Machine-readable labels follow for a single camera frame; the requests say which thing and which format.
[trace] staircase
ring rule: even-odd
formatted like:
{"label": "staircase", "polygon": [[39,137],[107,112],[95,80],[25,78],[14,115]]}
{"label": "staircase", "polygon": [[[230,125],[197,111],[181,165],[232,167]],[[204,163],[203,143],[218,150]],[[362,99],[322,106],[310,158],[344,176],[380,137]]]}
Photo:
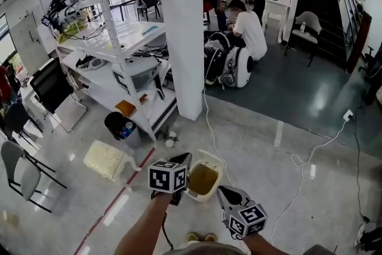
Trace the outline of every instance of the staircase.
{"label": "staircase", "polygon": [[346,49],[338,0],[298,0],[295,16],[305,11],[315,13],[322,27],[319,54],[345,69]]}

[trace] white door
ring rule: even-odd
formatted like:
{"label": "white door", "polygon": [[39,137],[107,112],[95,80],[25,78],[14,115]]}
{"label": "white door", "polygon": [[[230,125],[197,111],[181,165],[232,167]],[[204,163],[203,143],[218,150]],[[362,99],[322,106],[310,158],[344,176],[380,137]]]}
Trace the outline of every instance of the white door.
{"label": "white door", "polygon": [[20,20],[17,25],[10,29],[10,34],[24,67],[29,75],[33,75],[49,60],[47,51],[41,43],[33,14]]}

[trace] dark green floor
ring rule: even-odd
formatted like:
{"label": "dark green floor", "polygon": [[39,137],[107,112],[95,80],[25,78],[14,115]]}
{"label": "dark green floor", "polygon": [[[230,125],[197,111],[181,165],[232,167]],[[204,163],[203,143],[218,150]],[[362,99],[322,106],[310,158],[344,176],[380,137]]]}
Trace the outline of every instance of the dark green floor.
{"label": "dark green floor", "polygon": [[[214,30],[214,14],[209,29]],[[289,50],[277,43],[278,22],[269,20],[266,30],[267,54],[255,65],[244,88],[219,85],[207,88],[207,94],[287,122],[322,136],[334,137],[341,128],[342,116],[353,112],[361,102],[368,84],[355,70],[345,73],[335,64],[315,57],[307,67],[309,53]],[[361,151],[382,158],[382,111],[377,101],[358,111],[358,139]],[[349,122],[338,141],[356,149],[355,124]]]}

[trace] floor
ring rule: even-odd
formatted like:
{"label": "floor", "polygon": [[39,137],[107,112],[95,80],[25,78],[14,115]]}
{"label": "floor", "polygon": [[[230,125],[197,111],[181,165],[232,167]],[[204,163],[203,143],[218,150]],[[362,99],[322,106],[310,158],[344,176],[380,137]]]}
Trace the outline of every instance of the floor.
{"label": "floor", "polygon": [[[218,30],[216,16],[210,14],[209,30]],[[369,85],[358,66],[352,74],[326,59],[315,57],[308,68],[310,54],[289,50],[277,42],[278,21],[269,19],[265,32],[268,51],[254,66],[244,88],[207,88],[209,95],[232,102],[313,133],[333,138],[341,128],[348,109],[361,105],[361,95]],[[357,133],[361,150],[382,159],[382,108],[377,101],[362,104],[358,110]],[[347,124],[339,141],[356,149],[355,124]]]}
{"label": "floor", "polygon": [[[235,186],[263,205],[269,219],[261,234],[269,239],[276,218],[295,197],[301,182],[301,170],[293,166],[290,155],[295,153],[305,160],[312,147],[327,139],[287,123],[280,126],[275,119],[213,97],[207,97],[207,101],[210,124],[228,174]],[[103,125],[108,111],[90,99],[84,99],[84,104],[89,112],[74,132],[67,134],[58,126],[53,133],[44,133],[42,147],[35,154],[55,168],[57,178],[68,186],[65,190],[42,180],[39,189],[46,196],[37,195],[35,199],[51,208],[52,214],[12,191],[0,162],[0,208],[20,219],[18,228],[0,223],[0,243],[12,254],[112,254],[150,201],[147,165],[182,152],[193,153],[195,160],[198,149],[215,153],[205,111],[195,122],[174,114],[168,123],[179,141],[172,149],[158,141],[152,150],[153,144],[146,139],[140,150],[131,152],[143,170],[133,174],[129,165],[125,167],[121,181],[133,176],[133,191],[127,192],[122,184],[102,177],[83,163],[96,139],[126,150]],[[66,120],[74,119],[69,110],[66,114]],[[289,254],[302,254],[320,243],[329,250],[337,246],[337,254],[356,254],[352,243],[361,224],[356,157],[355,150],[338,142],[316,151],[312,164],[304,168],[306,181],[299,198],[278,223],[275,246]],[[362,153],[360,165],[362,212],[376,219],[380,215],[382,162]],[[225,177],[222,184],[228,184]],[[221,218],[215,196],[198,204],[184,195],[178,207],[168,209],[166,231],[174,245],[180,245],[188,231],[198,231],[215,232],[221,242],[241,247],[231,239]],[[160,234],[155,254],[168,249]]]}

